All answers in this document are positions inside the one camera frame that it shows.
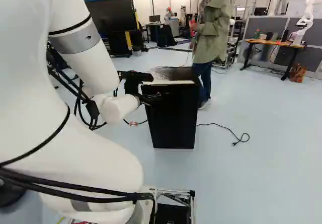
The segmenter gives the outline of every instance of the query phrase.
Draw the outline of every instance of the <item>black box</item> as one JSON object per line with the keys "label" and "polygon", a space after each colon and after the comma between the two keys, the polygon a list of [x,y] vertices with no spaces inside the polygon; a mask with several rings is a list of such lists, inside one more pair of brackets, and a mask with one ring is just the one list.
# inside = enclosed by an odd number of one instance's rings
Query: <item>black box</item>
{"label": "black box", "polygon": [[145,107],[153,147],[193,149],[198,114],[198,78],[190,67],[158,68],[152,75],[155,81],[142,85],[141,90],[144,95],[162,95],[160,102]]}

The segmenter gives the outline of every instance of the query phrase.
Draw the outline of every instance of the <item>woman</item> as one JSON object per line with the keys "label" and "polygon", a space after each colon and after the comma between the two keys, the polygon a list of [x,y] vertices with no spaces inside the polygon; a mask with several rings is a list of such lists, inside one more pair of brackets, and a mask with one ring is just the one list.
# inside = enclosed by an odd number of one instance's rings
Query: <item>woman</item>
{"label": "woman", "polygon": [[201,76],[203,83],[200,85],[199,109],[210,104],[213,61],[225,60],[231,15],[231,0],[202,0],[198,21],[191,25],[197,32],[192,68],[197,76]]}

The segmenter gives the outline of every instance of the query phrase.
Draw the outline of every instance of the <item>monitor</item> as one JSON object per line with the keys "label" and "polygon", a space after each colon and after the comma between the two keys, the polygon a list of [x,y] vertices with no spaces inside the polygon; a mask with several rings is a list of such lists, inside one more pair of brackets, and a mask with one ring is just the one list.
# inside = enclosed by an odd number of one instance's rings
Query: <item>monitor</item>
{"label": "monitor", "polygon": [[150,16],[150,22],[160,22],[160,21],[161,21],[160,15]]}
{"label": "monitor", "polygon": [[267,8],[255,8],[254,15],[255,16],[267,15]]}
{"label": "monitor", "polygon": [[100,33],[137,30],[132,0],[86,2]]}

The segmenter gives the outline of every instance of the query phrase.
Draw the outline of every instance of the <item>bag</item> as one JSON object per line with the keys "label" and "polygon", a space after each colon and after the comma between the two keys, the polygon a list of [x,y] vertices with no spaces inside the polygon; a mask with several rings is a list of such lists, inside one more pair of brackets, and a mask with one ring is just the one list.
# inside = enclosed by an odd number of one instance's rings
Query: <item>bag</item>
{"label": "bag", "polygon": [[302,83],[305,73],[306,73],[306,68],[302,67],[300,64],[297,64],[297,66],[293,67],[290,72],[290,80],[292,82]]}

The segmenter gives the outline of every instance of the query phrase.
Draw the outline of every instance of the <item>wooden desk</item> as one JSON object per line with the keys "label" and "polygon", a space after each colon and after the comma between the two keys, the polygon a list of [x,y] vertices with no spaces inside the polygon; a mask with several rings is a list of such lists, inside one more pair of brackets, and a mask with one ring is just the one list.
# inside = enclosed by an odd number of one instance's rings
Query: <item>wooden desk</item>
{"label": "wooden desk", "polygon": [[281,41],[272,41],[272,40],[265,40],[265,39],[246,39],[245,41],[247,43],[249,43],[250,45],[249,45],[247,52],[246,52],[244,66],[242,68],[240,68],[240,70],[244,70],[251,65],[251,64],[248,64],[248,61],[249,61],[254,44],[276,45],[276,46],[289,47],[289,48],[294,49],[294,54],[290,60],[290,63],[288,64],[287,70],[286,70],[284,76],[281,78],[282,81],[284,81],[286,78],[289,78],[290,70],[294,64],[294,61],[295,61],[298,51],[300,49],[305,48],[304,45],[293,45],[292,42],[290,42],[290,41],[281,42]]}

